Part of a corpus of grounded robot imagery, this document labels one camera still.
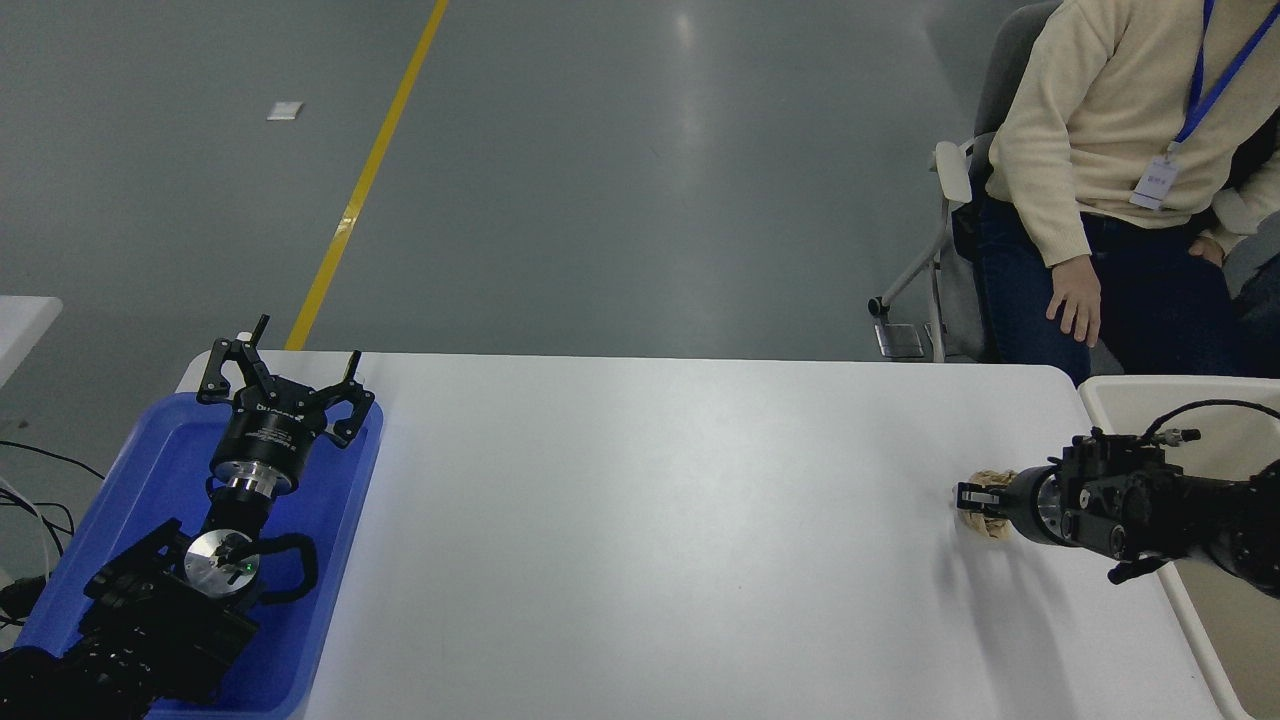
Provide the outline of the right gripper black drum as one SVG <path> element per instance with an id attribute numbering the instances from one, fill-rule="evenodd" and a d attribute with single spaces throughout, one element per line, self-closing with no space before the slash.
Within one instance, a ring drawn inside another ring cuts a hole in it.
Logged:
<path id="1" fill-rule="evenodd" d="M 1039 511 L 1041 487 L 1047 468 L 1019 471 L 1004 489 L 1004 515 L 1012 528 L 1032 542 L 1046 542 Z"/>

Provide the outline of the left gripper black drum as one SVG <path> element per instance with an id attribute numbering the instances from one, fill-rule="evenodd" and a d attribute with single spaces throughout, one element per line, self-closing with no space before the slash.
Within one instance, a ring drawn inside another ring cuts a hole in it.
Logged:
<path id="1" fill-rule="evenodd" d="M 315 439 L 326 429 L 326 410 L 314 388 L 282 377 L 275 389 L 246 386 L 233 397 L 233 413 L 210 469 L 220 480 L 266 466 L 275 477 L 300 480 Z"/>

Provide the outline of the person's right hand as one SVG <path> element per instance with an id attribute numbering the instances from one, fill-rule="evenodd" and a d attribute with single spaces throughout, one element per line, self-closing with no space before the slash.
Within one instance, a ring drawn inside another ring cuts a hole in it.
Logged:
<path id="1" fill-rule="evenodd" d="M 1101 283 L 1091 255 L 1070 258 L 1050 268 L 1051 296 L 1044 318 L 1061 333 L 1088 348 L 1100 341 Z"/>

